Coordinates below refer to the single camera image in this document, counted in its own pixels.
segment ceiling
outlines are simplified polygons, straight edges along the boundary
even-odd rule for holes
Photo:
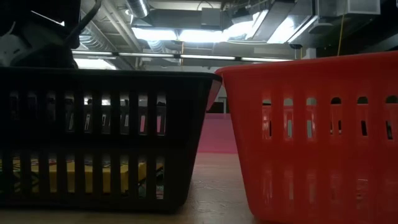
[[[375,6],[377,6],[377,0],[366,1],[370,5],[376,2]],[[149,15],[143,19],[134,17],[131,21],[126,0],[103,0],[103,5],[87,27],[88,30],[82,33],[82,35],[86,34],[86,37],[90,41],[93,41],[94,44],[91,44],[89,47],[87,47],[87,44],[81,44],[78,50],[299,59],[301,56],[305,56],[305,49],[308,47],[327,47],[338,43],[342,14],[345,15],[343,37],[347,37],[360,30],[380,14],[380,12],[341,13],[341,9],[337,5],[326,5],[325,2],[338,1],[147,0],[147,5],[150,9]],[[90,11],[94,3],[94,0],[81,1],[82,16]],[[260,21],[260,26],[252,38],[234,37],[232,39],[229,38],[227,41],[214,43],[161,40],[157,43],[161,46],[161,52],[154,50],[154,46],[150,45],[148,41],[138,39],[137,33],[134,33],[131,29],[132,27],[146,29],[148,28],[147,25],[150,24],[152,25],[152,27],[149,27],[151,29],[172,29],[173,32],[181,37],[184,28],[188,29],[198,26],[201,30],[208,30],[208,27],[211,25],[211,28],[214,30],[226,30],[234,22],[247,21],[248,18],[252,20],[252,17],[254,18],[253,14],[262,11],[267,11],[267,14],[263,18],[263,21]],[[195,24],[195,19],[200,19],[200,17],[201,24]],[[203,25],[203,21],[205,20],[206,25],[208,25],[206,27]],[[283,24],[288,22],[291,22],[289,26],[290,30],[282,30],[281,27]],[[288,35],[287,38],[289,39],[293,34],[298,34],[301,30],[303,32],[290,43],[288,43],[287,39],[284,40],[284,37],[281,43],[270,44],[273,35],[276,36],[276,34],[279,34],[279,38]],[[295,44],[295,48],[302,45],[303,49],[295,50],[290,44]],[[180,60],[174,58],[136,59],[133,57],[118,57],[117,60],[107,59],[107,61],[123,69],[146,69],[150,66],[169,67],[182,65],[210,68],[251,63],[200,59]]]

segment table surface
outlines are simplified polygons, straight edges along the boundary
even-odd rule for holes
[[[0,210],[6,223],[259,223],[251,214],[237,154],[199,153],[188,200],[173,215],[79,210]]]

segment black object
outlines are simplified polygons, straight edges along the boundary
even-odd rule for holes
[[[201,127],[221,85],[209,73],[0,68],[0,205],[174,211],[187,199]],[[84,94],[92,95],[92,132],[86,133]],[[129,133],[120,134],[120,92],[129,93]],[[65,116],[73,93],[73,131]],[[102,95],[110,94],[110,133],[101,132]],[[139,133],[138,100],[147,93],[147,133]],[[165,133],[157,134],[157,95],[165,94]],[[35,95],[35,100],[28,100]],[[28,101],[36,102],[29,109]],[[48,113],[55,101],[55,119]],[[16,192],[12,155],[21,158]],[[30,158],[39,157],[39,192],[32,191]],[[57,192],[49,186],[49,154],[57,155]],[[67,164],[75,157],[75,191],[68,192]],[[85,192],[84,156],[93,158],[93,193]],[[111,191],[103,193],[102,160],[111,161]],[[120,157],[129,157],[129,193],[121,194]],[[139,198],[138,158],[147,161],[146,197]],[[156,197],[156,159],[164,158],[164,199]]]

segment pink surface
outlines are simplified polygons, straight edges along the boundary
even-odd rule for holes
[[[230,114],[206,114],[198,152],[238,153]]]

